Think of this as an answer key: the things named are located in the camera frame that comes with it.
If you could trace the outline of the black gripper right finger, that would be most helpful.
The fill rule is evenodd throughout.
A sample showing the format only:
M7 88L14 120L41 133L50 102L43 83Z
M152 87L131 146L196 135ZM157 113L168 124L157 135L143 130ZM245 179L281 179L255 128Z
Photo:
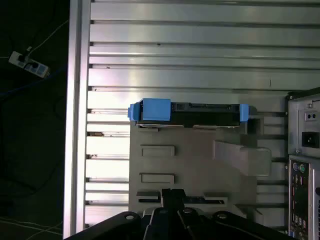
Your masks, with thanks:
M291 240L292 237L228 211L210 216L185 206L183 189L172 190L172 210L178 224L172 231L175 240Z

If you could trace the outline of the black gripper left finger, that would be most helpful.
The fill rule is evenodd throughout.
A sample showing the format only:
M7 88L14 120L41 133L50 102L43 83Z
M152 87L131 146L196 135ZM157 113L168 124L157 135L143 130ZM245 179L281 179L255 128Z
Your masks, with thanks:
M161 191L161 207L150 216L141 217L135 212L121 212L98 224L84 229L69 240L172 240L173 191Z

